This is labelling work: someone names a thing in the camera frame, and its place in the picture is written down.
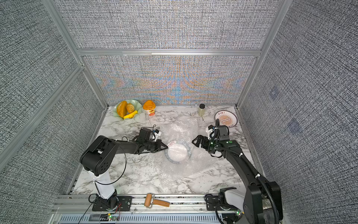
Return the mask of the plate bubble wrap sheet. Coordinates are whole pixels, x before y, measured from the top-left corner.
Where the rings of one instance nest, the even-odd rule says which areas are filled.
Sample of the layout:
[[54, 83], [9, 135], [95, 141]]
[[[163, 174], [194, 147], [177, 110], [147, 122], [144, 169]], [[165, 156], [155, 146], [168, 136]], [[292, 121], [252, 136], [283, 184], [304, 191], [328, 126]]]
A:
[[154, 116], [146, 118], [146, 125], [162, 132], [161, 139], [167, 142], [183, 140], [191, 142], [199, 133], [198, 120], [191, 114], [176, 112], [157, 112]]

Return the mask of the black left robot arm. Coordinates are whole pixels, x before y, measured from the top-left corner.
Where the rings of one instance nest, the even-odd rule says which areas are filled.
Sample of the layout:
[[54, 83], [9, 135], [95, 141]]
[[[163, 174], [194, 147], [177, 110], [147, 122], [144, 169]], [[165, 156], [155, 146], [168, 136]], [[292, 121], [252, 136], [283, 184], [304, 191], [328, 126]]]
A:
[[83, 168], [92, 176], [98, 193], [93, 202], [93, 211], [114, 211], [119, 207], [117, 190], [109, 174], [109, 168], [117, 154], [140, 155], [167, 150], [161, 139], [136, 137], [119, 141], [105, 136], [97, 137], [80, 157]]

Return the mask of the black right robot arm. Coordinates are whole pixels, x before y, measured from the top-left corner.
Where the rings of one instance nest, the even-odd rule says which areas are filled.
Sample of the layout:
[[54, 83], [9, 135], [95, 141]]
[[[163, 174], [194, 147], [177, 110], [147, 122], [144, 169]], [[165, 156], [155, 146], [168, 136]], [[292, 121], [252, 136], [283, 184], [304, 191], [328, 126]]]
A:
[[210, 211], [240, 210], [250, 224], [278, 224], [283, 219], [281, 189], [262, 175], [243, 153], [237, 141], [224, 137], [198, 135], [192, 143], [213, 155], [220, 152], [236, 170], [245, 186], [245, 192], [235, 187], [220, 189], [217, 196], [205, 195]]

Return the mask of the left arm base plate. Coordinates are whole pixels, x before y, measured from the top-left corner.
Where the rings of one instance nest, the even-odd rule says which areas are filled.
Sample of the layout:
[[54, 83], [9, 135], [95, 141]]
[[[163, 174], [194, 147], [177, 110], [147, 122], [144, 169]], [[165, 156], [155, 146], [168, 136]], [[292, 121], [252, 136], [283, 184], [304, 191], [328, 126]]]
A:
[[97, 197], [94, 200], [92, 211], [129, 211], [131, 208], [133, 197], [131, 196], [117, 196], [109, 199]]

